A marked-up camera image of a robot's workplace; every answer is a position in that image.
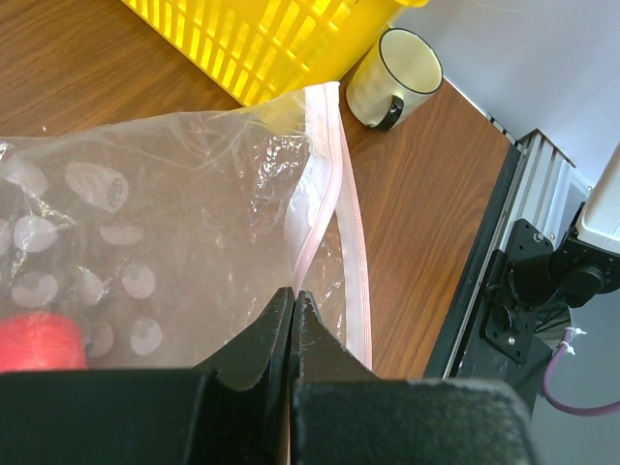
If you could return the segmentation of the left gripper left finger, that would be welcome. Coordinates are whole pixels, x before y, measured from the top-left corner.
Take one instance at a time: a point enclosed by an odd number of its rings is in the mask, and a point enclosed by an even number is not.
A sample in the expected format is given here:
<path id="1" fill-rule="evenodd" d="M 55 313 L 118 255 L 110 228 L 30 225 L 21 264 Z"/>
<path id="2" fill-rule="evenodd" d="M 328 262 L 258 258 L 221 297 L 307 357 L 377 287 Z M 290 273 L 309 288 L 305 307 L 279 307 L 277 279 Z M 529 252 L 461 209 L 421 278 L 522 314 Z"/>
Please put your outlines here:
<path id="1" fill-rule="evenodd" d="M 294 293 L 193 368 L 1 378 L 5 464 L 285 464 Z"/>

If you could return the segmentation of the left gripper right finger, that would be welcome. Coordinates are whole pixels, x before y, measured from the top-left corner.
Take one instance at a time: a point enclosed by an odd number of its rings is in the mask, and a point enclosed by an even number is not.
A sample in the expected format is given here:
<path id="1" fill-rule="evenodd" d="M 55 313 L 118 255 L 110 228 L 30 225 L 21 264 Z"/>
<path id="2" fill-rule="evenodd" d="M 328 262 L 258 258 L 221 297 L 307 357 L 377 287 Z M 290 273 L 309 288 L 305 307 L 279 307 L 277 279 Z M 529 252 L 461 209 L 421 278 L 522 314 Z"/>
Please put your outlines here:
<path id="1" fill-rule="evenodd" d="M 529 416 L 506 384 L 384 380 L 330 333 L 314 297 L 294 305 L 293 464 L 535 464 Z"/>

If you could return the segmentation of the clear pink zip bag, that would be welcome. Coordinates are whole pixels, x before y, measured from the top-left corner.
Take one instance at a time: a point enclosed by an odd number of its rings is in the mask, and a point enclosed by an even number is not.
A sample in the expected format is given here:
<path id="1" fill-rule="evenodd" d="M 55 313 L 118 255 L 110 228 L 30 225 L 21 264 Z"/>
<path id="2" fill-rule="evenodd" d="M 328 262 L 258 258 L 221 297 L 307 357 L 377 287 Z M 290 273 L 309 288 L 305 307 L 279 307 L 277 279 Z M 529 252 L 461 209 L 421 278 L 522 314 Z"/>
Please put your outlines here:
<path id="1" fill-rule="evenodd" d="M 372 362 L 336 82 L 235 110 L 1 141 L 1 320 L 62 315 L 87 368 L 190 367 L 282 287 Z"/>

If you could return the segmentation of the red toy apple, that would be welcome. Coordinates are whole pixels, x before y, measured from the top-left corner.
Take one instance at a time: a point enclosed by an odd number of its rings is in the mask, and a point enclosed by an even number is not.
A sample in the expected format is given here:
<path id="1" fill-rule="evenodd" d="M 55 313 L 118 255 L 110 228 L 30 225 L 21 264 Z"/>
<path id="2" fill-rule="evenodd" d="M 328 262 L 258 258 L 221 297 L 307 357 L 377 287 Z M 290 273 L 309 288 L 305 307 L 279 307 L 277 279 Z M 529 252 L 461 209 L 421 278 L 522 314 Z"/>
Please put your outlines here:
<path id="1" fill-rule="evenodd" d="M 82 330 L 68 317 L 35 311 L 1 320 L 1 372 L 87 368 Z"/>

